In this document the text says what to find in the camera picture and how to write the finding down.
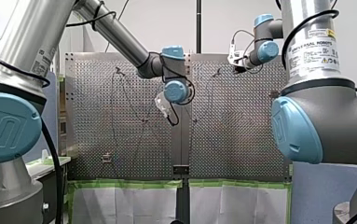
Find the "metal pegboard panel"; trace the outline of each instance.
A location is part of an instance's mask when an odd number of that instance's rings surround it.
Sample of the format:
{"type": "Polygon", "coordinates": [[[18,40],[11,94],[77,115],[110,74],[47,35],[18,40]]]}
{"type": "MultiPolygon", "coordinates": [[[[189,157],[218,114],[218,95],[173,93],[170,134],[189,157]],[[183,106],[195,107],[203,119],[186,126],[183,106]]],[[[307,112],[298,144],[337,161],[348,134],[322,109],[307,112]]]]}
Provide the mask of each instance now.
{"type": "Polygon", "coordinates": [[[289,181],[289,164],[273,141],[270,110],[286,84],[281,59],[233,74],[227,55],[191,55],[191,178],[289,181]]]}
{"type": "Polygon", "coordinates": [[[172,128],[154,102],[161,80],[138,78],[117,53],[66,57],[70,178],[171,179],[172,128]]]}

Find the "white cloth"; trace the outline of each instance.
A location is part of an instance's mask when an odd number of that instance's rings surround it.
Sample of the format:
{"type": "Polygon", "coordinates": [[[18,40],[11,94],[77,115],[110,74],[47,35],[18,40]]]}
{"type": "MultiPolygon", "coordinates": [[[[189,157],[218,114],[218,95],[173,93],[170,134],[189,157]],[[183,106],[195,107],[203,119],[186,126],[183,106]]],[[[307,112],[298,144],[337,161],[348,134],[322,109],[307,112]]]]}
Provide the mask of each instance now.
{"type": "Polygon", "coordinates": [[[77,189],[73,224],[166,224],[175,205],[176,189],[77,189]]]}
{"type": "Polygon", "coordinates": [[[285,224],[288,189],[190,188],[194,224],[285,224]]]}

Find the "warning label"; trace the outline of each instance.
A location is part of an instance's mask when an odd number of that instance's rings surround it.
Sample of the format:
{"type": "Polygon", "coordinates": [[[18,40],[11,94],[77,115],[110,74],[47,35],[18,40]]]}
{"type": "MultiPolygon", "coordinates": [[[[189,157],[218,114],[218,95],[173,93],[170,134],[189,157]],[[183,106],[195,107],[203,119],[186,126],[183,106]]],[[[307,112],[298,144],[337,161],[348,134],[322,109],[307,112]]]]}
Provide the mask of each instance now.
{"type": "Polygon", "coordinates": [[[52,64],[52,53],[48,53],[45,50],[40,49],[36,54],[32,72],[37,75],[43,76],[49,70],[50,65],[52,64]]]}
{"type": "Polygon", "coordinates": [[[309,30],[309,38],[313,37],[333,37],[336,38],[335,31],[331,29],[309,30]]]}
{"type": "Polygon", "coordinates": [[[313,37],[288,49],[290,76],[305,76],[315,69],[340,71],[333,37],[313,37]]]}

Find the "blue joint cap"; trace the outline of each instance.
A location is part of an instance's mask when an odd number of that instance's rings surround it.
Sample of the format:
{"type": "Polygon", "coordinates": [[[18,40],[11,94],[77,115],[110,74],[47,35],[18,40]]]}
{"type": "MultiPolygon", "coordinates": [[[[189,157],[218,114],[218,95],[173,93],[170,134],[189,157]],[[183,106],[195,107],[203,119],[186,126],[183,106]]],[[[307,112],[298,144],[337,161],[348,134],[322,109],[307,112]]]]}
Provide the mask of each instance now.
{"type": "Polygon", "coordinates": [[[274,20],[274,17],[271,14],[260,15],[256,17],[256,19],[254,20],[254,27],[257,27],[258,25],[262,24],[265,21],[272,21],[272,20],[274,20]]]}
{"type": "Polygon", "coordinates": [[[278,56],[279,51],[278,45],[274,41],[266,41],[257,50],[257,58],[262,63],[268,63],[278,56]]]}
{"type": "Polygon", "coordinates": [[[321,139],[306,112],[293,99],[280,97],[271,107],[278,150],[292,161],[318,164],[323,160],[321,139]]]}
{"type": "Polygon", "coordinates": [[[185,83],[179,80],[169,81],[164,86],[164,97],[170,103],[182,103],[189,93],[189,89],[185,83]]]}
{"type": "Polygon", "coordinates": [[[0,93],[0,162],[30,151],[41,135],[41,116],[28,101],[0,93]]]}
{"type": "Polygon", "coordinates": [[[175,60],[181,60],[181,61],[185,60],[184,49],[182,48],[182,46],[179,45],[168,46],[164,48],[161,51],[161,56],[175,59],[175,60]]]}

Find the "metal pole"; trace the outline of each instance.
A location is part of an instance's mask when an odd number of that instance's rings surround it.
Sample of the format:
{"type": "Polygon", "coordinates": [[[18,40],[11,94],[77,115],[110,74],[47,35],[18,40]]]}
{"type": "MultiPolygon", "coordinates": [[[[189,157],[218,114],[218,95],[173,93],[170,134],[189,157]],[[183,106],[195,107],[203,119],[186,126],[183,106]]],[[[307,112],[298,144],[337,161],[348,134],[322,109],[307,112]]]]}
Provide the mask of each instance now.
{"type": "Polygon", "coordinates": [[[196,53],[201,53],[201,0],[197,3],[196,53]]]}

